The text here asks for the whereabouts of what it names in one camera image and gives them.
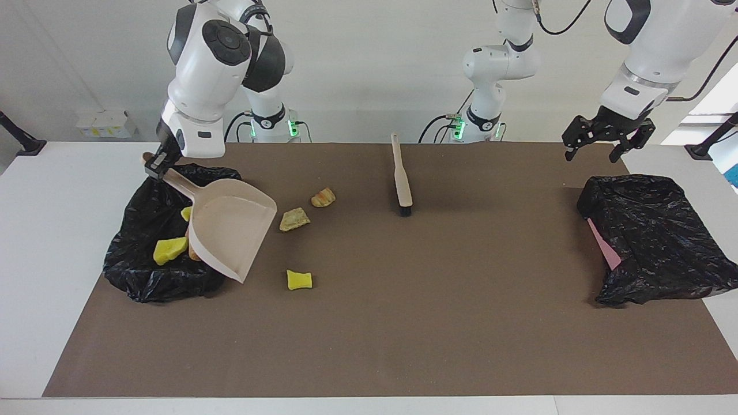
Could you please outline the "beige hand brush black bristles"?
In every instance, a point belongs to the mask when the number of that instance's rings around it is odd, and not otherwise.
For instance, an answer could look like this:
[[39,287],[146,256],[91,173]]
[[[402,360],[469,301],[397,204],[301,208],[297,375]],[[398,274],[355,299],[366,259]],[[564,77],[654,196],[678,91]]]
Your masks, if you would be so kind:
[[413,195],[409,186],[408,174],[404,169],[398,134],[392,133],[390,139],[393,151],[394,182],[398,198],[399,214],[402,217],[408,217],[412,215]]

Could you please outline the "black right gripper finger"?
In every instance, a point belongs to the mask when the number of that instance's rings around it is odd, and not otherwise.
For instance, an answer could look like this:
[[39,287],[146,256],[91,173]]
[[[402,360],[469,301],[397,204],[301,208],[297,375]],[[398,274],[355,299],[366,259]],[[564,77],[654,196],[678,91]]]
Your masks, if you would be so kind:
[[145,173],[155,180],[163,180],[174,163],[176,152],[145,152]]

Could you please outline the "open black trash bag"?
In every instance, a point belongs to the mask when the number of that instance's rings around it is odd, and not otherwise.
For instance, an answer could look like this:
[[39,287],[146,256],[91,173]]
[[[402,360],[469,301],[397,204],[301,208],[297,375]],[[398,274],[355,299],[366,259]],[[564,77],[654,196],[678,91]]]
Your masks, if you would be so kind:
[[211,294],[226,277],[186,252],[158,265],[156,243],[185,236],[181,212],[192,205],[164,181],[148,177],[123,212],[122,224],[104,257],[101,275],[109,284],[139,303],[166,303]]

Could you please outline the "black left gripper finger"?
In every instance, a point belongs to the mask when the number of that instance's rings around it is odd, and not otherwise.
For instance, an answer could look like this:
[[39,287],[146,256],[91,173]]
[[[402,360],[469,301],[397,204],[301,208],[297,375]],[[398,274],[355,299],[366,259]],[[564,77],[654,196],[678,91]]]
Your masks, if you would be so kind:
[[656,125],[652,120],[644,120],[637,129],[631,131],[631,136],[628,136],[625,130],[614,129],[613,134],[617,138],[617,144],[609,154],[611,163],[619,161],[622,155],[630,150],[643,149],[655,130]]
[[592,121],[583,116],[575,116],[563,133],[563,144],[565,147],[565,160],[571,162],[579,149],[585,145],[593,144],[591,131]]

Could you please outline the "pink plastic bin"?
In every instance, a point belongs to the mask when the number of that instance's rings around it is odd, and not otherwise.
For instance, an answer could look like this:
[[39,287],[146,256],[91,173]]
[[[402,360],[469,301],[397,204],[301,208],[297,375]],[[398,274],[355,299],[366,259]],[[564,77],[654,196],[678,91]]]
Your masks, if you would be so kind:
[[609,270],[616,270],[616,268],[622,263],[622,258],[620,257],[619,254],[617,254],[616,250],[614,250],[614,248],[608,242],[605,241],[602,234],[596,228],[591,218],[587,219],[587,223],[593,233],[593,236],[595,237],[597,241],[599,249],[602,252],[602,255],[604,257],[604,260]]

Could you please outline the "beige plastic dustpan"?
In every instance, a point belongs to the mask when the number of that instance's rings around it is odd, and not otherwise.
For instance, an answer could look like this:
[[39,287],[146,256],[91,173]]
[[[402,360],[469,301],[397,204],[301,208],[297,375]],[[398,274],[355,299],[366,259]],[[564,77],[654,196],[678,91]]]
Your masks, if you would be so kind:
[[169,168],[163,180],[192,202],[188,236],[195,255],[243,284],[277,214],[275,200],[236,179],[198,186]]

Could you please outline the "crumpled black trash bag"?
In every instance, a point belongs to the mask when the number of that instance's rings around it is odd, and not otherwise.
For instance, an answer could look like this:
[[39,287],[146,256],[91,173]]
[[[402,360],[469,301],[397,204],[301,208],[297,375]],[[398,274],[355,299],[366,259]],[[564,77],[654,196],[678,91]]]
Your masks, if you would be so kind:
[[577,209],[620,260],[605,274],[598,304],[704,299],[738,289],[738,263],[669,177],[592,176]]

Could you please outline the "brown table mat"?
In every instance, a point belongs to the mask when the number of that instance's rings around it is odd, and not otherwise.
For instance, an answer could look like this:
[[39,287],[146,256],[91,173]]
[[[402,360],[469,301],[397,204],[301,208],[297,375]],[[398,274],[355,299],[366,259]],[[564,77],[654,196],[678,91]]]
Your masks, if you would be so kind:
[[[243,284],[137,304],[101,278],[45,397],[738,394],[701,300],[594,302],[605,263],[577,200],[627,172],[609,145],[230,144],[228,167],[311,224],[274,222]],[[336,200],[311,197],[330,187]],[[289,290],[287,270],[311,273]]]

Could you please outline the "white wall socket box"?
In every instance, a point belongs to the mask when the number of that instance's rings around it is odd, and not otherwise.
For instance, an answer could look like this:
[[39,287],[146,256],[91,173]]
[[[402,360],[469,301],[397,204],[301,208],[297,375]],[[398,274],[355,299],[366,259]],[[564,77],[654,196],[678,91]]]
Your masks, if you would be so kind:
[[87,138],[130,139],[138,130],[126,110],[107,110],[79,115],[76,128]]

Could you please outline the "pale beige foam chunk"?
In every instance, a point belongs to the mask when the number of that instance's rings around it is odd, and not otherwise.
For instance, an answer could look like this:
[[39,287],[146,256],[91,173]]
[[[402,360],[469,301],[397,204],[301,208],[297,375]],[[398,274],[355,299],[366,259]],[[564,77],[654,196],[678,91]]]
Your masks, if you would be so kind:
[[307,216],[306,211],[302,207],[296,207],[295,209],[285,211],[279,224],[279,230],[282,233],[287,233],[293,229],[301,228],[306,224],[311,224],[310,218]]

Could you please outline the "yellow diamond sponge piece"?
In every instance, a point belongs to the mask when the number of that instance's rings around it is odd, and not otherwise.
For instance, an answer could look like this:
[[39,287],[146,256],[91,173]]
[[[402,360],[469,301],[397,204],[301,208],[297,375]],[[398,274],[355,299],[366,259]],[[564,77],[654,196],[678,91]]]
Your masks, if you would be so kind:
[[188,238],[184,236],[174,239],[159,240],[155,244],[155,250],[153,250],[152,257],[157,265],[163,266],[179,257],[183,252],[186,252],[187,249]]

